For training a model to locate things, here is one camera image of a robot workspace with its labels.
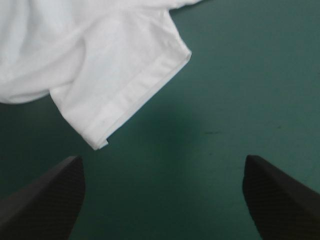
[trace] white t-shirt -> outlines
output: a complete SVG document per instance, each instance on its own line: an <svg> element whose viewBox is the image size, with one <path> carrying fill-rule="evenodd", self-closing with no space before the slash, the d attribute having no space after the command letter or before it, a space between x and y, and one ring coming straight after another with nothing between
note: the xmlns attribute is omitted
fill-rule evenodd
<svg viewBox="0 0 320 240"><path fill-rule="evenodd" d="M50 94L97 150L190 59L169 9L200 0L0 0L0 102Z"/></svg>

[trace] green floor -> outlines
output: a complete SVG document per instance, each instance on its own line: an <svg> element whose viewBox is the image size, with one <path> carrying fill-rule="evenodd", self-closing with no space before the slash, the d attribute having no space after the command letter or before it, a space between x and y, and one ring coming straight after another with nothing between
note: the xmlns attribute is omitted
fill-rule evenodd
<svg viewBox="0 0 320 240"><path fill-rule="evenodd" d="M191 62L102 150L49 96L0 104L0 197L81 155L71 240L257 240L247 154L320 192L320 1L205 0L172 17Z"/></svg>

